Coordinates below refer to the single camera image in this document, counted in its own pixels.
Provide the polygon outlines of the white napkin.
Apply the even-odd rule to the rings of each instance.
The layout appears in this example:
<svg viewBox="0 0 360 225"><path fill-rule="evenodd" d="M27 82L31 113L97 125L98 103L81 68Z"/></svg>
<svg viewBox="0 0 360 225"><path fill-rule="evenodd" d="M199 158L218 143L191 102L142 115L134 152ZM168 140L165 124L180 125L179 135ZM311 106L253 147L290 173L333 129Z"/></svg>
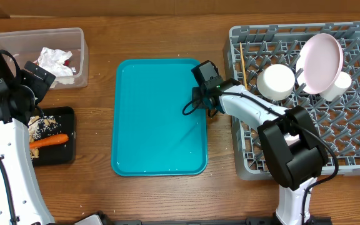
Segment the white napkin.
<svg viewBox="0 0 360 225"><path fill-rule="evenodd" d="M51 84L51 88L54 88L57 84L74 84L74 73L70 67L65 65L65 62L72 55L71 51L65 52L60 49L43 47L37 63L38 66L55 75L56 78Z"/></svg>

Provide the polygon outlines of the rice and peanut scraps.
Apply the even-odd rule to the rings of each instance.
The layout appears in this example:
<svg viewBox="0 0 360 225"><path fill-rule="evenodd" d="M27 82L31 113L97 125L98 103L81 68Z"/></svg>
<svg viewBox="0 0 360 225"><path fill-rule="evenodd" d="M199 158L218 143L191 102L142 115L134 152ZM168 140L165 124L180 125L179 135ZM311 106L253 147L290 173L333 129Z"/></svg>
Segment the rice and peanut scraps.
<svg viewBox="0 0 360 225"><path fill-rule="evenodd" d="M29 143L58 133L59 124L54 116L33 116L28 122Z"/></svg>

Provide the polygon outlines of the orange carrot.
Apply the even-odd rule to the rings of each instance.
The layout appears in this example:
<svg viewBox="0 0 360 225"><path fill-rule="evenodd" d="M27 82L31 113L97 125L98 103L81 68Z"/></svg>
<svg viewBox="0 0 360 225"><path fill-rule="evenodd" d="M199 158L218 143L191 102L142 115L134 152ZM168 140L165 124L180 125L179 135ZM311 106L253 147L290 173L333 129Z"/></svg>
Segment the orange carrot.
<svg viewBox="0 0 360 225"><path fill-rule="evenodd" d="M31 142L29 144L30 149L42 148L46 146L53 146L58 144L64 144L69 141L69 136L67 134L56 134L53 136L40 139L38 141Z"/></svg>

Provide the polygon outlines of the wooden chopstick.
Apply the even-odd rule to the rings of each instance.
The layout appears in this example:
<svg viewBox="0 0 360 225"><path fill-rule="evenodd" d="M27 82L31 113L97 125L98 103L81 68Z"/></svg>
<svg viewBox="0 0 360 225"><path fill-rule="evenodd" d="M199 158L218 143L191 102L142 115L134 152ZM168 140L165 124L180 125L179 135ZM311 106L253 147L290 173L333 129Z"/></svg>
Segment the wooden chopstick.
<svg viewBox="0 0 360 225"><path fill-rule="evenodd" d="M239 51L240 51L240 57L241 57L241 70L243 75L243 84L244 87L248 90L248 81L246 76L246 68L245 68L245 61L244 61L244 54L243 54L243 44L239 43Z"/></svg>

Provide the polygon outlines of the teal serving tray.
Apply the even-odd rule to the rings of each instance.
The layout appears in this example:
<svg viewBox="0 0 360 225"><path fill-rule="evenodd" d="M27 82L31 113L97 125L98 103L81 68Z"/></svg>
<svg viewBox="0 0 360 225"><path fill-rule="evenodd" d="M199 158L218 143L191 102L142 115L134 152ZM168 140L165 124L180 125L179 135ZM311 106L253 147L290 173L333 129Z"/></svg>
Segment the teal serving tray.
<svg viewBox="0 0 360 225"><path fill-rule="evenodd" d="M182 114L198 84L192 58L128 59L116 71L111 166L124 177L202 173L206 112Z"/></svg>

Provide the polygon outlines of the pale green bowl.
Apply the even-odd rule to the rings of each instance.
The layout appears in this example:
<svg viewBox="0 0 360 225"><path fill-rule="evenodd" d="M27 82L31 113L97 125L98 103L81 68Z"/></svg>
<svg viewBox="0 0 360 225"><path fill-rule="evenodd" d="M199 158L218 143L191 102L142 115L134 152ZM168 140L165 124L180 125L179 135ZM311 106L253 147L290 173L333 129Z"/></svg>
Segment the pale green bowl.
<svg viewBox="0 0 360 225"><path fill-rule="evenodd" d="M295 83L294 73L283 64L273 64L257 76L257 88L267 99L281 101L291 95Z"/></svg>

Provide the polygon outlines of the large pink plate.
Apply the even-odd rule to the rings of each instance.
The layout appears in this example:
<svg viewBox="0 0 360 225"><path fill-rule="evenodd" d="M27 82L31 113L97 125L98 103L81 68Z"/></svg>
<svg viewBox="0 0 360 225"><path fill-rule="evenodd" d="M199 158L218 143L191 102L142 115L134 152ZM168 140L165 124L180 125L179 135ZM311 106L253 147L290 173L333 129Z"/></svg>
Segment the large pink plate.
<svg viewBox="0 0 360 225"><path fill-rule="evenodd" d="M330 34L317 34L302 47L296 63L296 78L299 86L305 84L303 91L319 94L327 90L338 78L343 67L343 50Z"/></svg>

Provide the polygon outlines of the white cup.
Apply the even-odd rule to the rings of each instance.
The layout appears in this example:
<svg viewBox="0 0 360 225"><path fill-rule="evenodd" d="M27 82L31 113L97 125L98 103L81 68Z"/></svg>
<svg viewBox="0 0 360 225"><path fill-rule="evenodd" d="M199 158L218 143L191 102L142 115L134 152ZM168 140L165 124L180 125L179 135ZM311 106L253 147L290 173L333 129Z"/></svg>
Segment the white cup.
<svg viewBox="0 0 360 225"><path fill-rule="evenodd" d="M351 86L352 78L346 72L340 72L335 82L319 95L326 101L334 101L340 98Z"/></svg>

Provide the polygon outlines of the pink bowl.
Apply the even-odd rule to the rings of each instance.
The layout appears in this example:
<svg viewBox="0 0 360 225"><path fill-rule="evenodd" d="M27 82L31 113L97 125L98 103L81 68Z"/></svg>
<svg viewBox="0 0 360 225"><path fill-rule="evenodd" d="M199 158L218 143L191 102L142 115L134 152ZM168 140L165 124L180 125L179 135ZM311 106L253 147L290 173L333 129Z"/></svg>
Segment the pink bowl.
<svg viewBox="0 0 360 225"><path fill-rule="evenodd" d="M292 136L290 134L286 134L284 136L284 139L285 139L287 145L290 146L290 145L294 144L295 142L299 141L299 135L297 134L295 136Z"/></svg>

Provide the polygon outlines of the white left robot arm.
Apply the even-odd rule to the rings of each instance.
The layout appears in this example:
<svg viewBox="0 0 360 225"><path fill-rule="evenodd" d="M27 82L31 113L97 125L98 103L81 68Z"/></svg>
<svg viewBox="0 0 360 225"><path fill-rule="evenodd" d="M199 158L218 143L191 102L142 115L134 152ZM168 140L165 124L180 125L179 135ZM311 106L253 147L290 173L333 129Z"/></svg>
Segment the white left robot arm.
<svg viewBox="0 0 360 225"><path fill-rule="evenodd" d="M11 71L0 50L0 224L53 224L31 161L28 123L55 77L28 61Z"/></svg>

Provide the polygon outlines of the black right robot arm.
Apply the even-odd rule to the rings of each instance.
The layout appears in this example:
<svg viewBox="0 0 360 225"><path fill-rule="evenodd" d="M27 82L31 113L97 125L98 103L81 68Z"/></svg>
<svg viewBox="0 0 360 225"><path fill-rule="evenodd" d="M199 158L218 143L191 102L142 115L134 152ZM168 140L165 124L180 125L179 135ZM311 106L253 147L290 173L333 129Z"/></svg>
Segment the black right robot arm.
<svg viewBox="0 0 360 225"><path fill-rule="evenodd" d="M192 90L194 109L209 116L220 112L247 124L258 134L266 166L279 184L279 204L272 224L314 224L309 213L311 189L328 163L325 145L309 113L271 104L250 93L235 79L224 80L211 61L191 70L198 86Z"/></svg>

